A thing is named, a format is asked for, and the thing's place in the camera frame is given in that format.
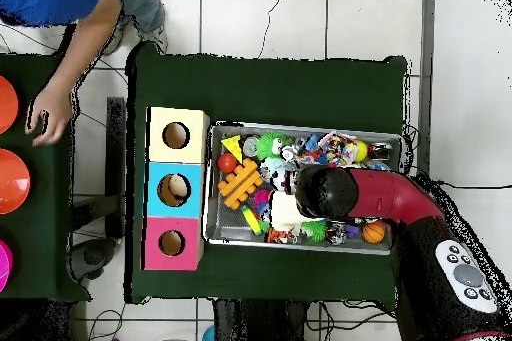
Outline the person's hand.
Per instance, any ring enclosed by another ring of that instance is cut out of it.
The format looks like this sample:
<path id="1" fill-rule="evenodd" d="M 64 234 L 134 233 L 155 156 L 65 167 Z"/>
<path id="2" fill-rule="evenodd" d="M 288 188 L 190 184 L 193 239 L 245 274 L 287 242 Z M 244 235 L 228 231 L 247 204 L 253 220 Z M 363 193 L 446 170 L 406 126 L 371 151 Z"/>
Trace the person's hand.
<path id="1" fill-rule="evenodd" d="M 54 144 L 62 137 L 71 116 L 71 90 L 66 86 L 48 84 L 28 107 L 25 133 L 32 134 L 41 121 L 41 130 L 32 145 Z"/>

